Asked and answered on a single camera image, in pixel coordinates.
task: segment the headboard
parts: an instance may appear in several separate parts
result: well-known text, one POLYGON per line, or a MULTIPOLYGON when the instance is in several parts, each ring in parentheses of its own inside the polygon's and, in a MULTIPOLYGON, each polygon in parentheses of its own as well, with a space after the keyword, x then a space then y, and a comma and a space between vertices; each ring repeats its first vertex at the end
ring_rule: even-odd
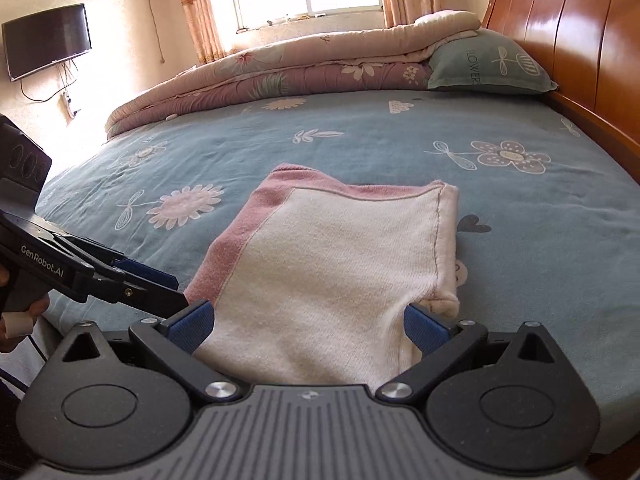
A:
POLYGON ((509 36, 559 85, 543 99, 640 182, 640 0, 489 0, 509 36))

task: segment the triangular hole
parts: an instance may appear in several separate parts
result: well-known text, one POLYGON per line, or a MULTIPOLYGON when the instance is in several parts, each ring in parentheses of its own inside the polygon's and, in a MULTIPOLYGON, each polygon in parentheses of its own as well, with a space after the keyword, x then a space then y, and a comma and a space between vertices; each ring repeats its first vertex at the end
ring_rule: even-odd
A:
POLYGON ((535 334, 528 334, 524 340, 524 345, 518 354, 519 359, 525 361, 538 361, 540 363, 553 363, 554 359, 546 347, 545 343, 535 334))
POLYGON ((69 350, 62 360, 65 363, 71 363, 73 361, 84 361, 97 357, 100 357, 100 352, 98 352, 94 340, 89 334, 83 333, 76 337, 76 340, 71 343, 69 350))

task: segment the television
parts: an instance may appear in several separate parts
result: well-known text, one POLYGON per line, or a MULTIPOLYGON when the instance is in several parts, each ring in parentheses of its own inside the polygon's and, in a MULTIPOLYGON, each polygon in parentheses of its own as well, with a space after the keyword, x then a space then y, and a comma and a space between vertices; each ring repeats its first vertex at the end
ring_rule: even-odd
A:
POLYGON ((91 50, 84 4, 43 10, 2 24, 9 78, 16 81, 91 50))

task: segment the camera lens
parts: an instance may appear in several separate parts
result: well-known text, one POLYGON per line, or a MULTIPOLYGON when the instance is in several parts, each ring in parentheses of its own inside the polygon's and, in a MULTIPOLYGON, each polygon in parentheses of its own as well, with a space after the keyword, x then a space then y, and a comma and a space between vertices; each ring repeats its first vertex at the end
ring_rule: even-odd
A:
POLYGON ((11 154, 11 158, 9 159, 9 168, 15 168, 20 161, 22 160, 22 154, 24 153, 24 148, 21 144, 18 144, 14 148, 14 152, 11 154))
POLYGON ((38 166, 36 170, 36 182, 41 182, 47 174, 47 167, 45 164, 41 164, 38 166))
POLYGON ((24 164, 22 165, 22 176, 24 178, 28 178, 31 173, 33 173, 33 168, 36 167, 38 159, 33 153, 27 155, 27 158, 24 159, 24 164))

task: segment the green pillow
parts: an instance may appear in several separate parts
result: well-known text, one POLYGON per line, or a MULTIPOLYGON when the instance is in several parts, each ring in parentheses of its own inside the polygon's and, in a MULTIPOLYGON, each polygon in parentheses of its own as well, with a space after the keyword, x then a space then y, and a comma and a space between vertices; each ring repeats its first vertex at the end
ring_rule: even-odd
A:
POLYGON ((450 41, 429 60, 429 90, 541 94, 555 90, 545 70, 510 38, 481 28, 473 38, 450 41))

